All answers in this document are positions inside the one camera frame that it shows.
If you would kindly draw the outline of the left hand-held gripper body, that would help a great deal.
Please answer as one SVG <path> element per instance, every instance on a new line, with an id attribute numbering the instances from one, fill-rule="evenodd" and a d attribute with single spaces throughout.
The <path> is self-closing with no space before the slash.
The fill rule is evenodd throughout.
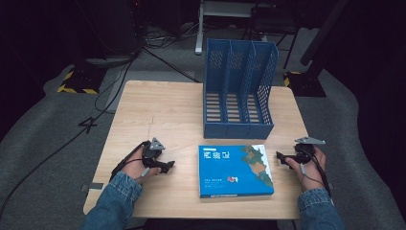
<path id="1" fill-rule="evenodd" d="M 145 141 L 143 146 L 142 161 L 146 168 L 164 169 L 167 166 L 164 162 L 157 160 L 165 149 L 164 145 L 157 138 L 153 137 L 151 141 Z"/>

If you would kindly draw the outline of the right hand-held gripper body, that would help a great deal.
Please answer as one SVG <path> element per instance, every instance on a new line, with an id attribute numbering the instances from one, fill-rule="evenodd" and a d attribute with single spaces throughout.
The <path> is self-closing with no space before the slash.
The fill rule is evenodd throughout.
<path id="1" fill-rule="evenodd" d="M 315 145 L 324 145 L 326 142 L 324 140 L 319 140 L 312 137 L 302 137 L 295 140 L 296 145 L 294 150 L 296 152 L 295 161 L 299 164 L 308 163 L 315 154 Z"/>

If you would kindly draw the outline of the blue book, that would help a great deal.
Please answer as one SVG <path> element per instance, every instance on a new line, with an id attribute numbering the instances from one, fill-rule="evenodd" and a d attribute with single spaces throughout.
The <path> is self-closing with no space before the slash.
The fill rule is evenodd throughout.
<path id="1" fill-rule="evenodd" d="M 274 194 L 265 145 L 200 146 L 198 176 L 201 198 Z"/>

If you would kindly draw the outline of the blue plastic file rack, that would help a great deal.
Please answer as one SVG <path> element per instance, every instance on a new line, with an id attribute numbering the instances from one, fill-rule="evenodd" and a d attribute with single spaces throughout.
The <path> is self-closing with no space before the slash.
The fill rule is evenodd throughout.
<path id="1" fill-rule="evenodd" d="M 203 83 L 207 139 L 260 139 L 274 123 L 269 97 L 279 51 L 273 42 L 209 39 Z"/>

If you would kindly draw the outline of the person's left hand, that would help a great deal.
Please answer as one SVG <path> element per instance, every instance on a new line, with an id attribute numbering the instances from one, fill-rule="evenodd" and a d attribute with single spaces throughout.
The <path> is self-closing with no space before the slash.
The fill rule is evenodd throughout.
<path id="1" fill-rule="evenodd" d="M 123 172 L 139 184 L 161 172 L 160 168 L 146 168 L 142 161 L 143 147 L 135 151 L 126 161 Z"/>

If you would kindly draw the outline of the person's right hand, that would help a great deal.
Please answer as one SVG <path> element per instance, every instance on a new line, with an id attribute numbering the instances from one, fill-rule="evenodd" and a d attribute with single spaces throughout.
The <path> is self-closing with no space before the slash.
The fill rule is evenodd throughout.
<path id="1" fill-rule="evenodd" d="M 303 192 L 325 187 L 322 176 L 313 161 L 310 161 L 303 166 L 299 164 L 290 167 L 298 176 Z"/>

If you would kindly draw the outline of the black base with yellow stripes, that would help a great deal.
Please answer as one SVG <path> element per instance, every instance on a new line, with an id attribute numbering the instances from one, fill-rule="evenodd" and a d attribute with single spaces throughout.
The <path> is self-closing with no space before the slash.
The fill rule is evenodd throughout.
<path id="1" fill-rule="evenodd" d="M 100 87 L 106 72 L 107 70 L 102 68 L 84 71 L 72 67 L 66 74 L 57 92 L 97 95 L 100 93 Z"/>
<path id="2" fill-rule="evenodd" d="M 283 74 L 283 83 L 292 90 L 295 97 L 325 98 L 327 96 L 319 80 L 310 77 L 307 73 L 286 72 Z"/>

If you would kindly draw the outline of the grey tape strip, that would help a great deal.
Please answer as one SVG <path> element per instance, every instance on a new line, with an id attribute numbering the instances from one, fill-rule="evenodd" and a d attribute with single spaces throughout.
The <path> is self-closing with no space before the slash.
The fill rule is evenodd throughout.
<path id="1" fill-rule="evenodd" d="M 88 193 L 91 190 L 102 190 L 104 187 L 103 183 L 92 182 L 90 184 L 82 184 L 80 190 L 82 192 Z"/>

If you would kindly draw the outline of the black tape floor mark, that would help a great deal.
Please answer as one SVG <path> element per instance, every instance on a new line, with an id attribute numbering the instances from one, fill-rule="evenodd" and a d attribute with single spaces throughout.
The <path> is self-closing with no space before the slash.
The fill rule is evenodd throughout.
<path id="1" fill-rule="evenodd" d="M 92 127 L 96 126 L 97 126 L 96 119 L 93 117 L 89 117 L 79 123 L 79 127 L 83 127 L 86 134 L 88 134 L 91 131 Z"/>

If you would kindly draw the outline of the white metal stand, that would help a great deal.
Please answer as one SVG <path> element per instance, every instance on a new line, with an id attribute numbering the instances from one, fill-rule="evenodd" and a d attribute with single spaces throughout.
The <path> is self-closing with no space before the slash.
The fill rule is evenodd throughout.
<path id="1" fill-rule="evenodd" d="M 209 16 L 249 18 L 255 0 L 199 0 L 198 33 L 196 36 L 194 53 L 203 53 L 203 23 Z"/>

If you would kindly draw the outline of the black slanted post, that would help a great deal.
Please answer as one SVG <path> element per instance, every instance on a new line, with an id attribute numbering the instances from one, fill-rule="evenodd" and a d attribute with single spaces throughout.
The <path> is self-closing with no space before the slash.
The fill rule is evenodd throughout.
<path id="1" fill-rule="evenodd" d="M 337 4 L 332 9 L 331 13 L 328 15 L 323 26 L 316 34 L 312 42 L 309 44 L 308 48 L 302 55 L 300 63 L 304 66 L 307 66 L 310 61 L 316 58 L 316 55 L 321 51 L 324 41 L 327 39 L 327 35 L 330 30 L 333 28 L 334 24 L 340 17 L 340 14 L 346 7 L 349 0 L 338 0 Z"/>

